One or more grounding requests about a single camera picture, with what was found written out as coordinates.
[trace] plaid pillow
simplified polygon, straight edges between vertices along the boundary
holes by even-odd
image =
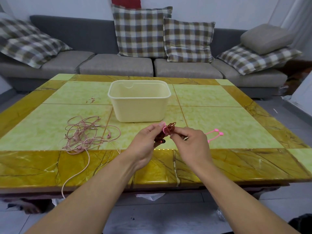
[[[165,58],[163,19],[172,7],[126,9],[112,4],[119,56]]]
[[[215,22],[182,22],[165,18],[163,40],[167,62],[211,62]]]
[[[59,51],[71,49],[31,23],[0,19],[0,52],[31,67],[40,68]]]
[[[239,44],[221,53],[217,58],[236,69],[241,75],[245,75],[273,67],[301,54],[301,51],[284,47],[268,54],[258,55],[256,52]]]

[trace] tangled cable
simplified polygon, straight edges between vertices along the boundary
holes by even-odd
[[[74,118],[80,118],[80,121],[76,124],[69,124],[69,122]],[[95,120],[92,122],[88,122],[88,120],[90,120],[92,118],[94,118]],[[88,164],[86,165],[86,167],[82,171],[80,171],[79,173],[68,178],[64,182],[64,184],[62,186],[62,190],[61,190],[63,198],[65,198],[64,193],[63,193],[63,189],[65,187],[65,184],[70,179],[72,179],[73,177],[82,173],[89,166],[89,164],[90,164],[90,154],[88,152],[89,149],[93,149],[93,148],[103,144],[104,142],[109,142],[115,147],[117,152],[120,154],[120,149],[118,150],[116,148],[116,146],[112,143],[112,142],[116,142],[114,140],[118,139],[121,136],[120,129],[117,126],[113,126],[113,125],[103,126],[100,124],[96,124],[100,120],[101,120],[101,118],[99,116],[88,117],[85,119],[83,119],[81,116],[76,116],[76,117],[69,119],[67,122],[68,126],[65,127],[65,130],[67,130],[67,133],[65,134],[65,139],[67,139],[67,143],[66,143],[66,146],[64,146],[62,149],[65,149],[69,154],[79,154],[83,151],[86,151],[88,154]],[[119,135],[114,139],[111,139],[111,132],[108,129],[109,126],[115,127],[119,131]],[[107,135],[106,139],[103,136],[97,136],[98,127],[104,127],[105,128],[104,132],[106,132],[106,130],[108,131],[108,135]],[[90,130],[95,131],[95,134],[93,136],[91,136]]]

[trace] gray sofa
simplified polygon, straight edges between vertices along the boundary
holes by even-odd
[[[60,52],[40,69],[0,56],[0,75],[18,91],[32,91],[59,73],[150,77],[228,79],[250,97],[267,98],[287,79],[283,73],[268,69],[241,76],[221,60],[212,63],[172,63],[166,59],[118,56],[114,21],[45,15],[30,16],[42,32],[60,39],[73,51]],[[215,28],[212,55],[240,43],[246,30]]]

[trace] coffee table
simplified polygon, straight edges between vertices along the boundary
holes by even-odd
[[[107,92],[119,79],[163,80],[169,84],[164,121],[209,132],[224,133],[210,142],[214,163],[239,185],[283,185],[312,180],[312,149],[225,79],[123,77],[58,74],[0,114],[0,194],[59,196],[63,183],[82,170],[87,154],[69,155],[61,148],[68,119],[98,115],[103,125],[115,125],[126,149],[150,123],[121,123]],[[202,186],[181,160],[171,139],[154,150],[150,163],[137,171],[128,190],[194,189]],[[90,150],[88,168],[67,183],[71,192],[117,156],[105,143]]]

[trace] white plastic bag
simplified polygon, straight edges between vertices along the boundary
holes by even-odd
[[[158,193],[158,194],[137,194],[135,195],[136,197],[142,197],[144,199],[148,199],[151,201],[155,201],[162,197],[165,193]]]

